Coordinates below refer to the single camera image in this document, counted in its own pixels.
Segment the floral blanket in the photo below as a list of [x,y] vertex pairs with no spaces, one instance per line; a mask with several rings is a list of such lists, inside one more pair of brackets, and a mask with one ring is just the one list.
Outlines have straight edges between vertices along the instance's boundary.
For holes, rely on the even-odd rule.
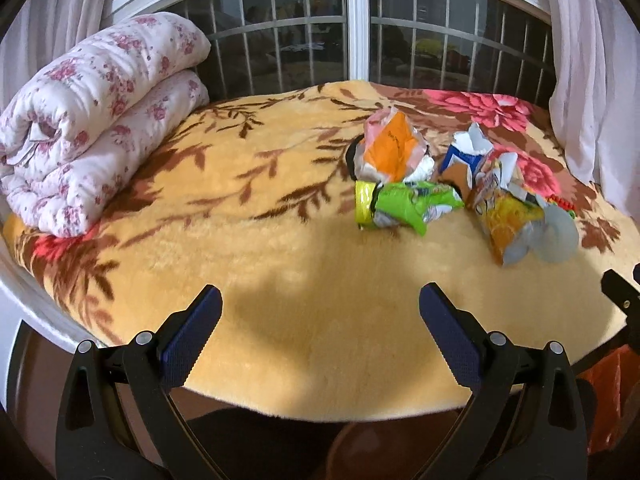
[[[374,111],[395,105],[444,155],[480,123],[517,151],[530,186],[577,209],[578,254],[528,255],[503,269],[472,212],[428,226],[359,231],[344,163]],[[633,222],[568,173],[548,113],[508,96],[320,85],[197,110],[140,167],[102,220],[77,238],[4,226],[8,246],[60,308],[103,341],[128,342],[185,308],[206,283],[223,316],[187,386],[265,413],[380,419],[466,401],[417,308],[437,282],[487,330],[516,344],[561,341],[576,360],[624,325],[600,293],[630,278]]]

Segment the crumpled snack bag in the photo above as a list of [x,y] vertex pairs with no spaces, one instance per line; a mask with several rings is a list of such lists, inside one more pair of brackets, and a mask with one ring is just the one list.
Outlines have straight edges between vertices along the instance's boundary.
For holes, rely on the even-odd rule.
[[569,259],[579,243],[573,219],[557,205],[520,188],[518,155],[503,153],[486,174],[479,173],[470,199],[471,208],[488,235],[500,266],[516,263],[529,249],[549,263]]
[[395,107],[375,112],[364,126],[364,139],[356,147],[354,172],[366,182],[402,182],[420,166],[420,178],[433,173],[429,145],[406,115]]
[[453,142],[440,165],[440,173],[452,164],[466,164],[473,177],[478,174],[487,156],[494,149],[491,141],[484,136],[478,123],[472,123],[466,132],[453,134]]
[[464,202],[447,184],[356,181],[356,222],[379,228],[409,225],[421,236],[427,224]]

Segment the red object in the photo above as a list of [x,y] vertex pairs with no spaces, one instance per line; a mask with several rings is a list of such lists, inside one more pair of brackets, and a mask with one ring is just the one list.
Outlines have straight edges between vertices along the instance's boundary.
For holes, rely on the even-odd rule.
[[580,377],[593,385],[598,397],[589,454],[612,449],[620,434],[626,400],[640,381],[640,356],[628,345],[621,346]]
[[548,199],[558,204],[558,207],[561,207],[565,211],[575,211],[574,205],[568,200],[562,198],[561,196],[551,195],[550,197],[548,197]]

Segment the folded quilt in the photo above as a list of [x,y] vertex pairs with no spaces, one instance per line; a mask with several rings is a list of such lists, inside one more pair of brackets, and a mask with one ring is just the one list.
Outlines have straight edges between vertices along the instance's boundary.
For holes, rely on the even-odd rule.
[[170,12],[138,16],[81,41],[40,70],[0,116],[0,174],[43,180],[209,50],[201,30]]
[[[194,108],[208,103],[198,76],[191,70],[178,72],[156,85],[73,161],[42,180],[18,171],[9,174],[2,178],[2,192],[26,225],[59,237],[85,234],[166,135]],[[40,144],[37,152],[45,157],[61,142]]]

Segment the metal screw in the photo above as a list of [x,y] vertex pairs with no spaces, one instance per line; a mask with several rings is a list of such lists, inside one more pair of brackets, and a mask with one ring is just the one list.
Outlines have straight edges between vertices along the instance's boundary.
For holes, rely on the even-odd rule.
[[153,334],[151,332],[140,332],[136,336],[136,343],[139,345],[146,345],[153,338]]
[[89,339],[85,339],[78,345],[78,351],[81,354],[86,354],[89,350],[91,350],[91,346],[93,343]]
[[489,339],[494,345],[504,346],[507,344],[507,338],[502,332],[491,332]]
[[554,354],[558,354],[558,355],[564,352],[564,348],[562,348],[562,345],[558,341],[552,341],[551,343],[549,343],[549,349]]

